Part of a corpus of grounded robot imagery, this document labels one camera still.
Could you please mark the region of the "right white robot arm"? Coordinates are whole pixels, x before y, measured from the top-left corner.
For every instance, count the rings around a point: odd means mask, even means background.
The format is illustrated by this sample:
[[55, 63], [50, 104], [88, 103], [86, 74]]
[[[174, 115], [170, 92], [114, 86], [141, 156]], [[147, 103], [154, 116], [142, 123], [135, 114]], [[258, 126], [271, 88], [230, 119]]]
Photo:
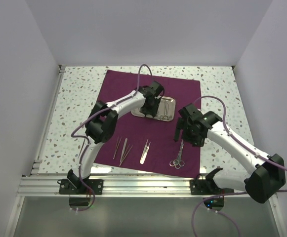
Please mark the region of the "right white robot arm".
[[256, 202], [265, 203], [286, 183], [282, 169], [284, 159], [278, 154], [270, 156], [245, 141], [224, 125], [223, 119], [215, 112], [202, 114], [194, 104], [189, 104], [180, 109], [179, 114], [175, 141], [181, 138], [194, 147], [202, 147], [205, 139], [209, 139], [235, 158], [246, 170], [246, 173], [228, 174], [223, 168], [217, 167], [204, 179], [196, 179], [191, 185], [197, 188], [205, 187], [211, 194], [217, 194], [222, 189], [243, 191]]

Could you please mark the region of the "steel surgical forceps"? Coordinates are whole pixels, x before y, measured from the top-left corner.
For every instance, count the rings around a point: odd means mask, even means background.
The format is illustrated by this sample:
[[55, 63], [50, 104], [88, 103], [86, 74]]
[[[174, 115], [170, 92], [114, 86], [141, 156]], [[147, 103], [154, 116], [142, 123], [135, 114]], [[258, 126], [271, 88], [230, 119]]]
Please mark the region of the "steel surgical forceps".
[[120, 142], [121, 142], [121, 138], [118, 137], [118, 138], [117, 138], [117, 142], [116, 142], [116, 146], [115, 146], [115, 151], [114, 151], [113, 159], [115, 159], [115, 157], [116, 157], [116, 154], [117, 154], [118, 149], [119, 149]]

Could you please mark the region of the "purple surgical cloth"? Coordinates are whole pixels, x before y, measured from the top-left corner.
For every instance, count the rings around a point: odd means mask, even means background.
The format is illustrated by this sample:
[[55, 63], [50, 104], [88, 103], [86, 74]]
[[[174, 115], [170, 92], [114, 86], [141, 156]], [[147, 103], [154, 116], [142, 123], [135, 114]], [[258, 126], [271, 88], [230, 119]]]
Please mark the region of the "purple surgical cloth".
[[[180, 149], [180, 142], [174, 142], [174, 133], [178, 111], [201, 96], [201, 83], [197, 80], [175, 79], [168, 77], [137, 76], [136, 74], [108, 70], [100, 89], [98, 100], [105, 103], [114, 101], [133, 91], [137, 84], [150, 85], [159, 82], [165, 88], [165, 95], [176, 101], [174, 119], [170, 122], [135, 117], [131, 113], [122, 116], [116, 125], [112, 138], [106, 142], [98, 153], [95, 163], [119, 166], [125, 138], [132, 149], [121, 167], [154, 172], [164, 175], [195, 178], [200, 172], [201, 149], [184, 143], [182, 160], [185, 165], [176, 169], [169, 165]], [[113, 159], [117, 138], [121, 138], [118, 152]], [[140, 164], [147, 139], [150, 144], [145, 162]]]

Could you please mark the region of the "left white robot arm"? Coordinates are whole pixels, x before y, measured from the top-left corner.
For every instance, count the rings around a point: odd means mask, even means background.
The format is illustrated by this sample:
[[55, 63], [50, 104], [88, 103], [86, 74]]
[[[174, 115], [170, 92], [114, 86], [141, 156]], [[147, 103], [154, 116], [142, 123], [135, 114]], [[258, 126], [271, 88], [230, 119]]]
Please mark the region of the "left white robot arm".
[[155, 117], [163, 95], [164, 87], [154, 81], [150, 86], [139, 86], [115, 101], [105, 103], [99, 100], [95, 103], [87, 120], [71, 134], [72, 137], [86, 140], [77, 168], [71, 169], [67, 175], [75, 193], [82, 194], [87, 190], [86, 179], [102, 146], [114, 135], [118, 119], [135, 109], [145, 116]]

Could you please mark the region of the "steel scalpel handle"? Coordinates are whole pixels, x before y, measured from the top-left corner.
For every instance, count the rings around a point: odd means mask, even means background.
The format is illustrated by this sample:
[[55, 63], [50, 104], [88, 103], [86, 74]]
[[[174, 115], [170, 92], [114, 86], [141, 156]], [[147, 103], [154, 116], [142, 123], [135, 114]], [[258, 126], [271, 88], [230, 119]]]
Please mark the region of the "steel scalpel handle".
[[147, 139], [146, 144], [145, 144], [144, 149], [143, 149], [143, 153], [142, 153], [141, 159], [140, 159], [140, 164], [144, 163], [144, 160], [145, 160], [145, 157], [146, 157], [146, 152], [147, 152], [147, 149], [148, 149], [148, 142], [149, 142], [149, 140]]
[[145, 150], [144, 157], [143, 157], [143, 163], [145, 162], [145, 159], [146, 159], [147, 153], [148, 153], [149, 148], [150, 148], [150, 144], [151, 144], [151, 142], [149, 142], [149, 144], [148, 144], [148, 146], [147, 146], [147, 148], [146, 148], [146, 150]]

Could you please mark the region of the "steel surgical scissors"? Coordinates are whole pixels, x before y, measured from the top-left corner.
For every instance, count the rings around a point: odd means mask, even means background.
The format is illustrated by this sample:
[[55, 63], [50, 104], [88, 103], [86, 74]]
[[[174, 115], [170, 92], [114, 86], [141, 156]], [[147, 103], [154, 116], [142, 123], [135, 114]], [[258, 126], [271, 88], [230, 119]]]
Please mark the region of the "steel surgical scissors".
[[176, 169], [180, 169], [181, 167], [183, 167], [185, 165], [185, 162], [181, 159], [182, 157], [182, 150], [183, 150], [183, 147], [181, 146], [180, 147], [180, 150], [178, 152], [178, 155], [177, 155], [177, 158], [170, 161], [169, 165], [171, 167], [175, 167]]

